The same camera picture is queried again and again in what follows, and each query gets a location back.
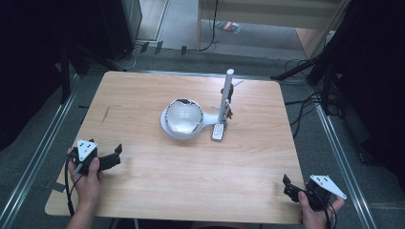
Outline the metal floor rail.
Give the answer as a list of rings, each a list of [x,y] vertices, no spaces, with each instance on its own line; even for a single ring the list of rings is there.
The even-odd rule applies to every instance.
[[[320,105],[316,107],[316,111],[325,130],[327,138],[330,142],[333,154],[337,161],[337,165],[348,188],[348,192],[352,200],[354,209],[356,210],[363,229],[377,229],[368,201],[366,201],[363,192],[357,182],[357,179],[352,171],[352,167],[348,162],[348,159],[345,155],[337,133],[334,130],[330,118],[325,114]]]
[[[32,184],[47,156],[57,132],[60,129],[73,101],[75,100],[76,91],[73,91],[64,103],[57,103],[57,109],[53,113],[52,120],[46,127],[45,133],[41,136],[35,149],[32,151],[30,160],[26,166],[21,166],[21,177],[17,180],[12,188],[10,196],[5,201],[5,206],[0,209],[0,229],[10,229],[11,225],[18,214],[18,211],[30,191]]]

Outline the white stand with round base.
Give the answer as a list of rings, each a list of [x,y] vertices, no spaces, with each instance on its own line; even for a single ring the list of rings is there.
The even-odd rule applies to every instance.
[[[222,94],[221,104],[220,104],[220,106],[217,107],[217,108],[214,107],[214,108],[216,108],[218,111],[217,111],[215,114],[210,114],[210,113],[205,112],[205,111],[203,110],[203,108],[201,107],[201,108],[202,108],[202,112],[203,112],[202,125],[201,125],[201,127],[200,127],[194,134],[191,134],[191,135],[178,135],[178,134],[175,134],[175,133],[171,132],[171,131],[168,129],[168,127],[166,126],[165,121],[164,121],[164,113],[165,113],[165,111],[166,111],[166,108],[167,108],[169,105],[162,111],[162,113],[161,113],[161,115],[160,115],[160,126],[162,127],[162,129],[163,129],[169,136],[171,136],[171,137],[173,137],[173,138],[175,138],[175,139],[178,139],[178,140],[189,140],[189,139],[192,139],[192,138],[196,137],[197,135],[199,135],[205,128],[207,128],[207,127],[212,127],[212,128],[213,128],[216,123],[223,123],[223,124],[224,124],[224,130],[225,130],[225,126],[226,126],[227,120],[226,120],[226,121],[223,121],[223,118],[224,118],[224,105],[225,105],[225,100],[227,99],[227,95],[228,95],[228,92],[229,92],[230,84],[233,84],[233,83],[232,83],[233,75],[234,75],[234,70],[233,70],[233,69],[228,69],[228,70],[226,71],[225,80],[224,80],[224,86],[223,86],[223,88],[221,89],[221,94]],[[235,87],[235,86],[238,86],[239,84],[241,84],[241,81],[239,81],[239,82],[237,82],[235,85],[234,85],[234,84],[233,84],[233,85],[234,85],[234,87]]]

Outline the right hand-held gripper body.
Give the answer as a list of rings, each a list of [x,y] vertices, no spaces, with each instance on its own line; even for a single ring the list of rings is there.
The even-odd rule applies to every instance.
[[[305,193],[309,200],[310,208],[315,211],[326,209],[330,196],[335,195],[346,199],[347,195],[335,184],[329,176],[311,175],[306,184]]]

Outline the colourful packet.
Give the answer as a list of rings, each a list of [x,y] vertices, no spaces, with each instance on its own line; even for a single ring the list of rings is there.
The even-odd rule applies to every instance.
[[[215,26],[224,31],[230,31],[233,33],[239,33],[241,30],[241,26],[235,22],[229,21],[216,21]]]

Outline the white bowl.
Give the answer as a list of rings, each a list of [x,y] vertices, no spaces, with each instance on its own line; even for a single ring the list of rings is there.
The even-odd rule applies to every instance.
[[[171,132],[191,135],[203,124],[203,110],[194,100],[179,98],[166,108],[164,121]]]

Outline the dark key bunch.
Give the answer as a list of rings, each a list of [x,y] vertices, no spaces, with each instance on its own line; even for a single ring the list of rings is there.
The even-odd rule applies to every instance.
[[[226,121],[228,118],[232,118],[233,113],[231,111],[231,97],[234,92],[234,85],[230,84],[229,92],[227,95],[227,99],[225,100],[225,105],[224,105],[224,118],[223,121]]]

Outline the white remote key fob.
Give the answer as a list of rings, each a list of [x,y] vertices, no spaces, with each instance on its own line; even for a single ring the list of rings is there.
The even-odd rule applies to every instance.
[[[216,123],[213,127],[211,139],[214,141],[222,141],[224,137],[224,124]]]

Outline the dark curtain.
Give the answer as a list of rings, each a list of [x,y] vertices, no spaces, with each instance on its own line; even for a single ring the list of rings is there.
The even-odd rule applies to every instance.
[[[0,0],[0,151],[61,85],[56,20],[47,0]]]
[[[405,0],[351,0],[339,30],[339,87],[368,133],[360,145],[405,192]]]

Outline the person's left hand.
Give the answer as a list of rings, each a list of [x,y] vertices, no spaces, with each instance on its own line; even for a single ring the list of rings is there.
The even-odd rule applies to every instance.
[[[74,174],[75,164],[71,161],[68,163],[68,171],[78,194],[77,209],[95,211],[98,208],[100,197],[99,178],[102,175],[102,173],[98,171],[98,168],[99,159],[95,157],[90,163],[88,175],[82,177],[80,174]]]

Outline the black tripod stand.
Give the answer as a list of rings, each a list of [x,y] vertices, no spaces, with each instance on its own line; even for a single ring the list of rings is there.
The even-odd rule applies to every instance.
[[[315,57],[307,60],[304,64],[300,64],[292,70],[287,71],[276,76],[272,76],[273,80],[285,80],[303,70],[311,67],[307,82],[311,86],[317,85],[320,80],[323,80],[321,92],[321,108],[326,115],[330,115],[329,98],[332,78],[336,75],[336,64],[340,50],[344,46],[344,42],[349,38],[346,29],[338,29],[333,38],[326,45],[326,47],[319,52]]]

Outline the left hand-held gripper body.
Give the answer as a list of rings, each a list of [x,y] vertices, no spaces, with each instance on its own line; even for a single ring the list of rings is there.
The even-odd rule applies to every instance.
[[[99,171],[108,170],[107,157],[97,155],[97,144],[92,140],[79,139],[71,152],[73,163],[75,164],[74,175],[81,174],[87,176],[91,162],[94,158],[99,160]]]

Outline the black cabinet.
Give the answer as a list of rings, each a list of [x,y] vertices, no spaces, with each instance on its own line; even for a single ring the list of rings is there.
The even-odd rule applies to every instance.
[[[142,12],[139,0],[98,0],[114,60],[131,52],[137,41]]]

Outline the person's right hand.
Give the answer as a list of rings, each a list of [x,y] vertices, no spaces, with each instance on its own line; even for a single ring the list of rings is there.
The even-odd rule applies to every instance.
[[[299,219],[304,229],[330,229],[335,220],[335,214],[345,205],[345,200],[336,197],[327,208],[327,212],[315,212],[309,206],[309,200],[304,192],[298,193],[301,206]]]

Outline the wooden furniture frame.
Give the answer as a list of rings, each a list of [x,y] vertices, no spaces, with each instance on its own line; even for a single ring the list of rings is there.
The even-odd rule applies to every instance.
[[[307,58],[324,46],[351,0],[198,0],[197,46],[203,19],[295,28]]]

